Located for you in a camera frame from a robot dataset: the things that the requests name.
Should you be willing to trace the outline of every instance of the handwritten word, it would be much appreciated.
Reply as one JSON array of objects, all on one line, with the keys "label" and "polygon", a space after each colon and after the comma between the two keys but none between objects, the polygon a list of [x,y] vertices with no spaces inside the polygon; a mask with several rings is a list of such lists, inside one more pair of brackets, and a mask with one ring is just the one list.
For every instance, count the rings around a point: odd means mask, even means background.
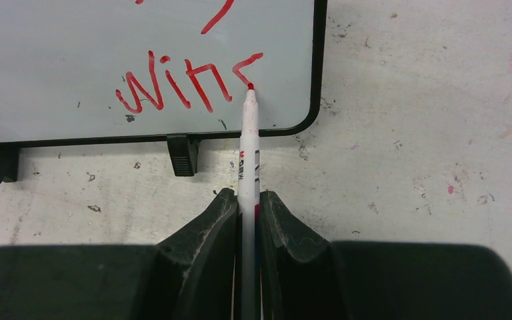
[{"label": "handwritten word", "polygon": [[[240,68],[246,67],[246,66],[254,63],[254,61],[262,58],[263,56],[264,56],[264,54],[262,52],[260,52],[260,53],[253,54],[252,56],[250,56],[250,58],[248,58],[246,60],[240,61],[233,67],[233,73],[245,85],[248,85],[250,83],[250,81],[248,79],[246,79],[246,77],[240,72]],[[167,62],[170,62],[170,60],[171,60],[171,58],[169,56],[164,55],[160,58],[160,63],[165,64]],[[140,91],[140,93],[142,93],[146,97],[146,99],[148,101],[150,101],[150,103],[152,103],[152,105],[154,105],[154,108],[156,108],[158,110],[164,109],[164,101],[162,98],[162,94],[160,92],[160,87],[158,86],[158,78],[156,76],[154,62],[155,62],[154,52],[152,52],[152,50],[150,50],[150,51],[148,51],[148,72],[150,73],[150,79],[152,80],[152,85],[154,86],[154,93],[156,95],[156,99],[154,99],[150,95],[150,93],[148,93],[148,91],[144,90],[144,87],[140,84],[140,82],[138,82],[138,80],[136,80],[136,77],[130,71],[126,72],[125,78],[123,78],[123,80],[126,79],[127,85],[129,86],[129,89],[131,90],[132,96],[134,98],[136,107],[132,108],[128,104],[128,102],[125,100],[125,98],[123,97],[122,92],[118,89],[115,90],[115,95],[117,96],[119,101],[125,106],[125,108],[128,111],[130,111],[132,113],[140,113],[140,112],[142,112],[142,109],[143,109],[141,100],[138,96],[136,89],[138,89],[138,91]],[[228,102],[233,100],[233,97],[230,96],[230,94],[227,90],[227,86],[225,85],[223,78],[221,77],[221,75],[219,74],[219,71],[217,70],[217,66],[215,66],[212,63],[208,63],[206,65],[202,65],[197,68],[192,68],[192,64],[191,64],[190,60],[185,59],[185,68],[186,68],[185,74],[188,76],[189,80],[193,84],[195,90],[197,91],[197,94],[199,94],[199,97],[203,101],[203,104],[205,104],[205,107],[207,108],[208,112],[212,113],[213,107],[211,106],[211,103],[209,102],[209,98],[207,98],[207,94],[205,94],[205,91],[203,90],[201,84],[199,83],[199,80],[197,80],[197,74],[199,74],[199,73],[210,70],[211,73],[213,74],[213,77],[215,78],[217,84],[219,85],[219,88],[221,89],[221,92],[223,93],[223,97],[225,98],[225,100]],[[170,71],[166,69],[165,75],[166,75],[166,79],[168,80],[168,83],[170,84],[172,89],[175,91],[176,95],[181,100],[182,104],[187,109],[190,109],[191,102],[189,102],[189,100],[187,100],[187,98],[184,96],[181,89],[177,86]]]},{"label": "handwritten word", "polygon": [[[144,2],[144,0],[136,0],[135,1],[135,3],[137,5],[140,5],[143,2]],[[211,18],[211,20],[209,20],[209,22],[203,27],[203,29],[201,30],[201,34],[204,35],[207,32],[209,32],[209,30],[211,30],[211,28],[214,25],[216,25],[227,14],[227,12],[229,12],[229,10],[233,6],[234,2],[235,2],[235,0],[226,0],[225,4],[221,8],[221,10],[219,10],[219,12],[217,12],[217,14],[213,18]]]}]

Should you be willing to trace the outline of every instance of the marker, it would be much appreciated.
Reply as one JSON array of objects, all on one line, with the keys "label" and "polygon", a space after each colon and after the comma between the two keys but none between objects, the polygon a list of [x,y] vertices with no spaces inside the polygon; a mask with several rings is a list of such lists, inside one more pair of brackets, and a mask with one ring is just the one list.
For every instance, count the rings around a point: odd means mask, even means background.
[{"label": "marker", "polygon": [[254,320],[260,319],[260,262],[257,256],[260,138],[258,102],[252,83],[248,84],[246,100],[242,106],[238,202],[242,214],[241,318]]}]

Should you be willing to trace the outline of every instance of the red handwriting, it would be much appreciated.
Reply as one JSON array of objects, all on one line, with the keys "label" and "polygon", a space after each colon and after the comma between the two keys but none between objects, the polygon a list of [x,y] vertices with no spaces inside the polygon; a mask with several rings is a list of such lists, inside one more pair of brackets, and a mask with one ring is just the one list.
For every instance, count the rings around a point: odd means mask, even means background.
[{"label": "red handwriting", "polygon": [[233,98],[229,95],[229,92],[227,91],[227,87],[225,86],[225,83],[223,82],[221,75],[219,74],[217,67],[212,64],[208,63],[206,65],[202,65],[198,68],[191,69],[191,62],[186,59],[185,60],[185,66],[187,68],[187,71],[185,74],[189,76],[189,79],[191,80],[191,83],[195,87],[195,90],[197,90],[197,93],[201,97],[201,100],[203,100],[203,103],[205,104],[208,112],[213,112],[213,108],[211,107],[211,104],[209,103],[209,100],[207,98],[207,95],[205,94],[203,88],[201,88],[201,85],[199,84],[199,81],[197,80],[197,77],[195,76],[198,73],[211,70],[213,72],[213,76],[215,77],[215,80],[217,80],[217,84],[221,88],[221,91],[223,92],[223,96],[225,97],[225,100],[230,102],[233,100]]},{"label": "red handwriting", "polygon": [[162,100],[162,93],[160,92],[160,87],[158,87],[158,79],[156,78],[156,72],[154,71],[154,52],[152,50],[148,51],[148,71],[150,72],[150,78],[152,79],[152,85],[154,86],[154,92],[156,93],[156,98],[158,98],[158,101],[155,101],[150,94],[144,90],[140,82],[136,80],[132,72],[127,72],[127,83],[129,85],[129,88],[132,92],[134,102],[136,103],[136,109],[131,108],[131,106],[126,102],[125,98],[123,98],[123,95],[121,94],[120,90],[115,90],[115,94],[117,95],[117,98],[119,98],[119,101],[124,104],[125,108],[127,108],[128,111],[132,113],[140,113],[142,112],[142,104],[140,104],[140,99],[138,98],[138,94],[136,94],[136,89],[134,86],[142,92],[142,94],[148,98],[148,100],[154,105],[154,107],[158,110],[164,109],[164,101]]},{"label": "red handwriting", "polygon": [[248,79],[246,79],[246,77],[240,73],[240,68],[243,68],[243,67],[246,67],[247,65],[251,65],[252,63],[254,63],[254,61],[262,58],[264,56],[264,53],[260,52],[260,53],[255,53],[253,55],[250,56],[250,58],[244,60],[244,61],[240,61],[238,62],[234,67],[233,67],[233,73],[245,84],[245,85],[248,85],[250,84],[250,81],[248,81]]},{"label": "red handwriting", "polygon": [[[135,1],[137,5],[142,4],[142,2],[144,2],[144,0]],[[204,35],[207,32],[209,32],[209,30],[211,30],[211,28],[214,25],[216,25],[227,14],[227,12],[229,12],[234,2],[235,0],[226,0],[221,10],[219,10],[219,12],[217,12],[217,14],[213,18],[211,18],[211,20],[209,20],[209,22],[207,22],[207,24],[203,27],[203,29],[201,30],[201,34]]]},{"label": "red handwriting", "polygon": [[[237,63],[233,67],[233,73],[244,84],[248,85],[250,83],[250,81],[248,79],[246,79],[246,77],[242,73],[240,73],[240,68],[246,67],[247,65],[252,64],[254,61],[262,58],[263,56],[264,56],[263,53],[256,53],[256,54],[250,56],[250,58]],[[170,60],[171,60],[171,58],[169,56],[164,55],[164,56],[162,56],[162,58],[160,58],[160,63],[165,64],[165,63],[169,62]],[[125,108],[128,111],[130,111],[132,113],[140,113],[140,112],[142,112],[142,109],[143,109],[141,100],[137,94],[136,88],[138,88],[138,90],[148,99],[148,101],[150,101],[150,103],[152,103],[154,105],[154,107],[156,109],[162,110],[164,108],[162,94],[161,94],[160,88],[158,86],[158,80],[157,80],[156,72],[154,69],[154,61],[155,61],[154,52],[148,51],[148,71],[150,72],[150,78],[152,80],[152,85],[154,86],[154,92],[156,94],[157,100],[154,100],[154,98],[152,98],[152,96],[146,90],[144,90],[144,87],[140,84],[140,82],[138,82],[138,80],[136,80],[135,76],[130,71],[128,71],[126,73],[126,83],[128,84],[129,89],[133,95],[136,108],[132,108],[128,104],[128,102],[125,100],[125,98],[123,97],[123,94],[121,93],[120,90],[118,90],[118,89],[115,90],[115,95],[117,96],[119,101],[125,106]],[[207,97],[207,94],[205,93],[201,84],[199,83],[199,80],[197,79],[198,73],[202,73],[204,71],[210,70],[211,73],[213,74],[213,77],[215,78],[217,84],[219,85],[219,88],[221,89],[221,92],[223,93],[223,97],[225,98],[225,100],[228,102],[233,100],[232,96],[230,96],[230,94],[227,90],[225,82],[221,78],[221,75],[219,74],[219,71],[217,70],[217,67],[214,64],[208,63],[206,65],[202,65],[200,67],[193,69],[191,66],[190,60],[185,59],[185,68],[186,68],[185,74],[188,76],[189,80],[191,81],[191,84],[193,84],[195,90],[197,91],[197,94],[199,94],[199,97],[203,101],[203,104],[205,104],[205,107],[207,108],[208,112],[212,113],[213,107],[211,106],[211,103],[209,102],[209,98]],[[175,91],[178,98],[181,100],[182,104],[186,108],[190,109],[191,102],[189,102],[189,100],[187,100],[187,98],[184,96],[183,92],[181,91],[181,89],[178,87],[175,80],[173,79],[170,71],[166,69],[165,75],[166,75],[166,79],[168,80],[168,83],[170,84],[172,89]]]}]

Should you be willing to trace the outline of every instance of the black border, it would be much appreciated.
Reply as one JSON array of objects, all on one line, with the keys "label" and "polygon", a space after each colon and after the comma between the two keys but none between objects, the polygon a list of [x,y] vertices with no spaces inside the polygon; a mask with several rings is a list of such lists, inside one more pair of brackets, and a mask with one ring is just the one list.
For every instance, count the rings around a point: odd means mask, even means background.
[{"label": "black border", "polygon": [[[313,53],[311,57],[311,94],[309,113],[298,125],[288,129],[260,130],[260,137],[279,137],[294,135],[308,128],[317,118],[321,108],[321,85],[323,77],[323,54],[325,50],[325,28],[327,23],[327,0],[315,0],[313,12]],[[230,139],[240,137],[240,131],[220,133],[180,133],[191,140]],[[98,145],[107,143],[140,143],[166,141],[168,135],[140,135],[128,137],[99,137],[80,139],[58,139],[41,141],[0,142],[0,147],[35,148],[64,145]]]}]

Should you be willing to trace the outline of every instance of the whiteboard surface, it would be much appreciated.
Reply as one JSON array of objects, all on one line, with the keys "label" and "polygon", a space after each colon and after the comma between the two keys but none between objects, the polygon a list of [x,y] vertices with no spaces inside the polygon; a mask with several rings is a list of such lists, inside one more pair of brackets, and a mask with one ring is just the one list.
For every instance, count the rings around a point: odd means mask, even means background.
[{"label": "whiteboard surface", "polygon": [[[314,0],[228,2],[201,34],[225,0],[0,1],[0,142],[239,131],[247,87],[233,67],[258,53],[240,72],[256,86],[261,128],[300,124],[310,108]],[[164,106],[136,89],[142,111],[132,113],[115,90],[136,109],[130,71],[157,100],[149,51]],[[214,64],[232,101],[210,70],[200,72],[209,112],[186,59],[192,69]]]}]

